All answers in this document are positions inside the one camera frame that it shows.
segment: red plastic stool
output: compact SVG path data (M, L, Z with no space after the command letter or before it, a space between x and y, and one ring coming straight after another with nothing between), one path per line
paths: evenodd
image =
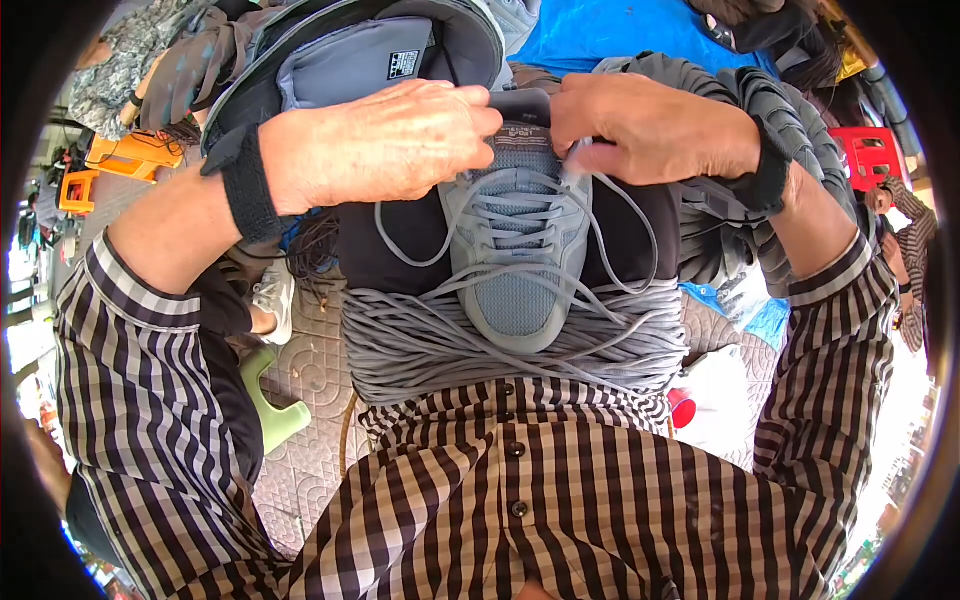
M830 136L847 152L850 164L850 184L861 192L891 175L908 180L903 151L891 130L883 127L837 127L828 130Z

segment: orange plastic stool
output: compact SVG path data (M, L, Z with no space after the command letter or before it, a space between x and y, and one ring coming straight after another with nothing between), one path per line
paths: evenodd
M100 177L97 171L76 171L63 176L60 183L60 210L86 214L93 212L94 203L90 200L93 180Z
M174 156L171 151L179 153ZM156 183L157 167L176 169L183 162L183 151L177 142L170 142L170 150L153 133L133 132L119 142L110 142L95 135L86 166L105 173L122 175Z
M850 185L861 192L891 175L908 180L903 151L891 130L882 127L837 127L828 130L847 151Z

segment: striped shirt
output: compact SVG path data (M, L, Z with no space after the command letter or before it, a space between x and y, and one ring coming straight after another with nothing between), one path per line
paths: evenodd
M198 344L199 299L159 293L104 237L60 295L60 414L110 543L180 598L686 599L829 593L871 470L895 282L857 237L792 287L789 344L747 472L569 380L438 391L378 435L300 555L266 538Z
M893 194L897 210L911 221L910 225L897 232L897 244L910 277L910 293L913 294L913 305L904 310L900 318L900 335L911 352L919 352L924 346L926 244L937 232L937 215L910 193L902 179L888 177L883 187Z

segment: red cup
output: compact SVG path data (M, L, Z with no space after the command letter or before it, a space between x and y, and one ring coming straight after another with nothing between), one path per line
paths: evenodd
M684 389L673 389L666 393L666 399L670 402L674 429L683 429L690 425L697 414L697 403L687 394L688 391Z

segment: shoe label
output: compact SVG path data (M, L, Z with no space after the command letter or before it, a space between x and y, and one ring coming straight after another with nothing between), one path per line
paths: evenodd
M420 57L420 50L408 50L406 52L394 52L390 55L390 75L388 80L397 77L409 77L417 70L417 58Z
M522 147L525 149L551 148L553 144L550 141L550 130L535 125L504 125L496 135L493 136L494 146L506 146L510 148Z

